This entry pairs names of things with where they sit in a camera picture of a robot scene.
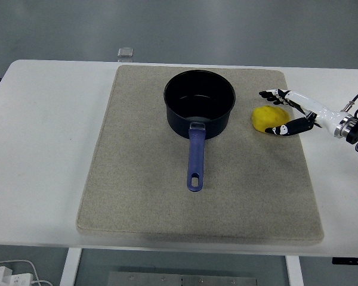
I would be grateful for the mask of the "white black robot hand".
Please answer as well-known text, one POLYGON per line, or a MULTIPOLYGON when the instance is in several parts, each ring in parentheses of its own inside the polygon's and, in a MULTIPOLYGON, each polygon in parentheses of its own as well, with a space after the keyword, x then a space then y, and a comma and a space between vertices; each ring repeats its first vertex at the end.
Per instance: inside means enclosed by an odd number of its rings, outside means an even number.
POLYGON ((279 126, 266 128, 266 133, 292 136, 309 131, 313 126, 320 126, 336 138, 344 136, 344 128, 350 117, 346 112, 331 111, 320 102, 289 90, 270 89, 259 92, 259 95, 274 105, 288 105, 304 115, 302 118, 291 120, 279 126))

